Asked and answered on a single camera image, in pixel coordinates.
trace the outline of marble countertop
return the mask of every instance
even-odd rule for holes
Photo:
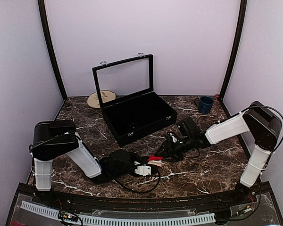
[[[197,111],[191,96],[162,96],[177,112],[177,121],[192,117],[201,129],[223,120],[226,115],[215,99],[210,114]],[[103,120],[101,110],[90,108],[87,97],[69,98],[57,120],[73,120],[82,140],[99,159],[119,149],[115,139]],[[175,125],[148,135],[134,143],[122,147],[141,156],[153,155],[160,147],[167,131],[180,134]],[[191,195],[211,194],[232,190],[247,164],[247,158],[237,137],[222,141],[217,145],[202,149],[196,159],[185,158],[181,162],[164,162],[158,187],[148,194],[135,194],[123,189],[116,182],[95,185],[83,171],[66,155],[53,161],[52,189],[82,195],[109,198],[172,198]],[[187,156],[194,156],[189,151]],[[134,190],[148,190],[157,178],[134,178],[126,175],[119,178],[123,184]]]

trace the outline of beige round coaster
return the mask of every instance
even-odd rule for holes
[[[115,93],[111,91],[107,91],[107,90],[101,91],[101,96],[102,96],[103,103],[111,101],[111,100],[115,100],[117,97]],[[100,108],[98,94],[96,92],[92,93],[90,97],[88,97],[87,104],[89,107]]]

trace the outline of box lid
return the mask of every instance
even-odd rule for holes
[[[101,108],[112,106],[134,97],[150,93],[153,87],[153,55],[144,55],[112,63],[101,62],[94,67],[93,77]],[[119,96],[103,101],[102,91],[109,90]]]

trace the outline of mug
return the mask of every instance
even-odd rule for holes
[[[214,100],[208,96],[200,97],[200,98],[195,98],[194,99],[195,105],[198,107],[198,110],[202,114],[208,114],[210,113]]]

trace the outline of mug handle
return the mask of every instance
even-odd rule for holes
[[[197,103],[196,103],[196,100],[199,100],[199,101],[200,101],[200,99],[199,99],[199,98],[195,98],[195,99],[194,99],[194,104],[198,107],[198,106],[199,106],[199,103],[197,104]]]

